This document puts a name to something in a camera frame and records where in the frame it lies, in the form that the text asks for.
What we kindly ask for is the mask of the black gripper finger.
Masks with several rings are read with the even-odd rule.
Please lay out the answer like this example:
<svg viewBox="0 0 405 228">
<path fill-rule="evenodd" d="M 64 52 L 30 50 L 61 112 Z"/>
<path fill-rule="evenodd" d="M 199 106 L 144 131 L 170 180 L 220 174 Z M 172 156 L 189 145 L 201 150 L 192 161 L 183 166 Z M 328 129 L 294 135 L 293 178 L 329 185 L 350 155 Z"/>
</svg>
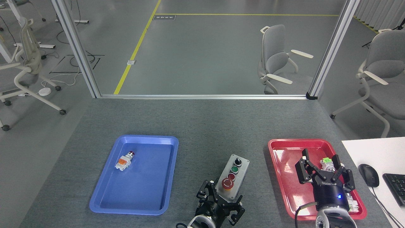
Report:
<svg viewBox="0 0 405 228">
<path fill-rule="evenodd" d="M 201 208 L 201 206 L 204 203 L 207 203 L 208 206 L 211 207 L 216 207 L 218 205 L 218 194 L 217 190 L 215 188 L 216 182 L 211 180 L 205 180 L 201 186 L 201 188 L 198 190 L 196 197 L 199 199 L 198 203 L 198 208 Z"/>
<path fill-rule="evenodd" d="M 302 158 L 295 164 L 298 180 L 301 184 L 309 182 L 313 177 L 320 177 L 320 169 L 309 160 L 308 149 L 302 151 Z"/>
<path fill-rule="evenodd" d="M 332 157 L 332 162 L 333 162 L 333 166 L 334 166 L 336 172 L 332 176 L 331 181 L 333 183 L 335 183 L 335 182 L 337 182 L 339 180 L 340 175 L 343 175 L 343 180 L 344 180 L 343 189 L 346 192 L 351 192 L 351 191 L 355 190 L 355 183 L 354 183 L 354 180 L 353 180 L 352 170 L 346 169 L 340 163 L 340 158 L 339 158 L 338 155 L 334 155 Z"/>
<path fill-rule="evenodd" d="M 229 223 L 231 226 L 235 226 L 245 212 L 245 209 L 242 207 L 241 203 L 242 197 L 243 195 L 240 195 L 236 202 L 228 204 L 230 214 Z"/>
</svg>

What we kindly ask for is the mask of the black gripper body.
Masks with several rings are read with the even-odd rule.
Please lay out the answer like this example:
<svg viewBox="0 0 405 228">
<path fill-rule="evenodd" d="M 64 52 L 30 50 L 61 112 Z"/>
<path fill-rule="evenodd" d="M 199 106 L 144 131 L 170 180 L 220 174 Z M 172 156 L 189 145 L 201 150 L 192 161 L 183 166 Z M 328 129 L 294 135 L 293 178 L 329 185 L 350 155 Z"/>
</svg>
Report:
<svg viewBox="0 0 405 228">
<path fill-rule="evenodd" d="M 216 207 L 208 206 L 204 203 L 201 208 L 199 208 L 199 227 L 221 227 L 224 220 L 229 216 L 228 204 L 223 199 L 218 199 Z"/>
<path fill-rule="evenodd" d="M 346 209 L 346 196 L 343 190 L 343 183 L 336 179 L 333 182 L 333 172 L 323 172 L 326 180 L 320 178 L 319 175 L 313 175 L 313 194 L 314 199 L 318 202 L 317 211 L 325 207 L 340 207 Z"/>
</svg>

